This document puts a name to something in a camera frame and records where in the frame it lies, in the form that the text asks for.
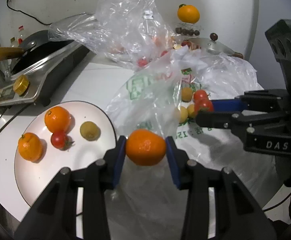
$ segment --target table surface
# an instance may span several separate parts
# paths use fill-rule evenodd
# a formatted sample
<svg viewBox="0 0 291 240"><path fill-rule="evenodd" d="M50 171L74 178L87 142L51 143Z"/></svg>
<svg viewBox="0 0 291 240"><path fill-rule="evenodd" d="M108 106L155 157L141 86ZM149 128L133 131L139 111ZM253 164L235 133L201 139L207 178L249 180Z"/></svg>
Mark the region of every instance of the table surface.
<svg viewBox="0 0 291 240"><path fill-rule="evenodd" d="M12 0L11 6L48 23L83 11L94 11L96 2L97 0ZM28 34L47 28L23 14L9 10L5 3L6 0L0 0L1 46L10 45L10 38L17 35L20 25L24 25ZM215 32L219 35L220 42L247 56L250 54L258 18L258 0L156 0L159 12L171 26L178 23L176 11L182 3L193 4L199 9L201 37L208 37L211 32ZM109 62L105 63L99 57L93 58L94 63L90 63L91 60L91 55L88 55L71 72L55 92L50 106L64 101L82 100L105 109L116 91L132 75L132 71L110 66ZM100 88L103 89L102 95L95 93ZM0 128L18 109L20 106L14 106L0 119ZM45 109L30 106L0 134L0 203L18 220L22 220L29 206L18 191L14 177L13 162L17 141L29 123ZM280 185L274 174L264 184L261 194L256 196L258 202L265 205Z"/></svg>

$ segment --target plastic bag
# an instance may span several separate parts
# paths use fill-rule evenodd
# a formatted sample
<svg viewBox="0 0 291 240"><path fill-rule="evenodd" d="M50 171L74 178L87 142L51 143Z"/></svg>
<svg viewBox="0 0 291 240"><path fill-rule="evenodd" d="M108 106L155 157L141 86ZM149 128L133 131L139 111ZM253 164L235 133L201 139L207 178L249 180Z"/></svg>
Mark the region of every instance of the plastic bag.
<svg viewBox="0 0 291 240"><path fill-rule="evenodd" d="M189 51L186 46L152 62L146 69L136 73L132 79L139 75L156 76L156 70L167 75L169 72L163 69L169 68L183 69L181 86L189 86L193 89L204 88L213 99L233 98L246 90L261 89L256 80L255 70L248 62L225 54L212 56L201 50ZM167 87L172 85L170 83L172 80L168 79L168 83L157 83L157 85L166 85L162 89L167 91ZM147 90L141 91L139 100L130 100L128 87L128 85L123 86L107 108L110 119L119 130L118 134L129 135L132 130L138 128L138 124L151 119L151 122L157 124L152 125L155 127L153 130L162 136L167 136L169 133L159 128L159 124L166 127L162 112L159 112L160 107L157 106L160 102L154 100L154 97L160 94L165 95L163 99L166 98L167 93L158 93L159 89L155 89L152 93L152 87L149 86ZM180 83L176 83L176 87L179 91ZM148 97L151 99L149 103L143 104L143 100L147 100ZM170 99L169 104L173 107L178 106L178 100L179 98ZM190 103L181 104L187 107ZM254 196L259 193L263 183L267 180L271 181L274 177L276 179L273 157L245 152L239 138L228 130L201 128L193 120L188 119L178 125L177 132L173 136L178 148L184 149L189 158L197 160L205 167L217 170L221 170L224 166L231 167ZM215 208L214 192L211 188L209 199L209 237L213 237ZM166 158L151 167L136 166L126 158L118 188L114 193L106 194L111 236L115 240L180 239L186 201L187 191L179 191L173 185Z"/></svg>
<svg viewBox="0 0 291 240"><path fill-rule="evenodd" d="M68 17L49 27L51 41L75 40L126 68L139 70L174 44L154 0L98 0L95 14Z"/></svg>

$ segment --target plate rim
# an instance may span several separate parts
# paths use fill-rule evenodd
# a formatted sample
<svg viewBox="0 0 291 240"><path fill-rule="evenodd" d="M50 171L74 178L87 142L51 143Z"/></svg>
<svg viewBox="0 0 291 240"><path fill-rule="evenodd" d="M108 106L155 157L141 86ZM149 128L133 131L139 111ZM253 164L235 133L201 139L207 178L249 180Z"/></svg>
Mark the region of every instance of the plate rim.
<svg viewBox="0 0 291 240"><path fill-rule="evenodd" d="M52 108L52 107L55 107L55 106L59 106L59 105L64 104L64 103L71 103L71 102L87 103L87 104L92 105L92 106L95 106L96 108L98 108L99 110L101 110L101 111L104 113L104 115L108 118L108 120L109 120L109 122L110 122L110 124L111 124L111 126L112 126L112 129L113 129L113 132L114 132L114 136L115 136L116 146L117 146L117 135L116 135L115 127L114 127L113 123L111 122L109 116L106 114L106 112L103 111L99 106L96 106L95 104L90 103L90 102L87 102L87 101L82 101L82 100L70 100L70 101L65 101L65 102L61 102L61 103L55 104L55 105L49 107L48 109L50 109L50 108ZM36 116L36 117L35 117L35 118L34 118L34 119L33 119L33 120L28 124L28 126L27 126L26 129L23 131L23 133L28 129L28 127L32 124L32 122L34 122L34 121L38 118L39 115L41 115L43 112L47 111L48 109L46 109L46 110L42 111L40 114L38 114L38 115L37 115L37 116ZM17 179L16 179L15 163L16 163L17 151L18 151L18 146L17 146L17 149L16 149L16 151L15 151L15 154L14 154L14 160L13 160L13 173L14 173L14 180L15 180L15 182L16 182L16 184L17 184L18 191L19 191L21 197L23 198L23 200L27 203L27 205L28 205L29 207L32 207L33 204L30 205L30 204L28 203L28 201L25 200L25 198L23 197L23 195L22 195L22 193L21 193L21 191L20 191L20 188L19 188L19 185L18 185Z"/></svg>

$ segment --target power cord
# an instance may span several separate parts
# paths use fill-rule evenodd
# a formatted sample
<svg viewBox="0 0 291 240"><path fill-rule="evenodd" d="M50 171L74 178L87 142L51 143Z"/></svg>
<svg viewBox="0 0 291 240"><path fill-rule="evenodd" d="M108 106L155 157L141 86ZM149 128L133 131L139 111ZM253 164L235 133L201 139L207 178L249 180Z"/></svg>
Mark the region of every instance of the power cord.
<svg viewBox="0 0 291 240"><path fill-rule="evenodd" d="M263 212L270 211L270 210L278 207L279 205L282 205L284 203L284 201L286 201L290 196L291 196L291 193L289 195L287 195L287 197L284 200L282 200L281 202L279 202L278 204L276 204L276 205L274 205L272 207L269 207L269 208L264 209Z"/></svg>
<svg viewBox="0 0 291 240"><path fill-rule="evenodd" d="M21 10L15 10L15 9L13 9L13 8L11 8L11 7L9 6L8 2L9 2L9 0L7 0L7 7L8 7L10 10L15 11L15 12L23 13L24 15L27 15L27 16L31 17L32 19L35 19L38 23L40 23L40 24L42 24L42 25L44 25L44 26L49 26L50 24L52 24L52 23L48 23L48 24L43 23L42 21L38 20L36 17L34 17L34 16L30 15L30 14L27 14L27 13L21 11Z"/></svg>

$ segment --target orange fruit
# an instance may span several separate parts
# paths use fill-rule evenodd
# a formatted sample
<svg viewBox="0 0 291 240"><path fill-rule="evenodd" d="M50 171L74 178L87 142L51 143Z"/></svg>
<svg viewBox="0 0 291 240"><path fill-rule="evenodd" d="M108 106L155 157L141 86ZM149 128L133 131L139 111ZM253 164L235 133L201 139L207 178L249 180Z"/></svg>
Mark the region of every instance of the orange fruit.
<svg viewBox="0 0 291 240"><path fill-rule="evenodd" d="M44 123L52 133L61 130L66 132L71 124L71 115L63 107L55 106L44 115Z"/></svg>
<svg viewBox="0 0 291 240"><path fill-rule="evenodd" d="M126 142L126 155L136 165L156 165L163 159L165 152L164 139L146 129L133 131Z"/></svg>
<svg viewBox="0 0 291 240"><path fill-rule="evenodd" d="M18 141L18 151L25 160L35 162L42 156L42 143L34 133L27 132Z"/></svg>
<svg viewBox="0 0 291 240"><path fill-rule="evenodd" d="M181 4L178 9L178 18L185 23L196 23L200 19L198 9L193 5Z"/></svg>

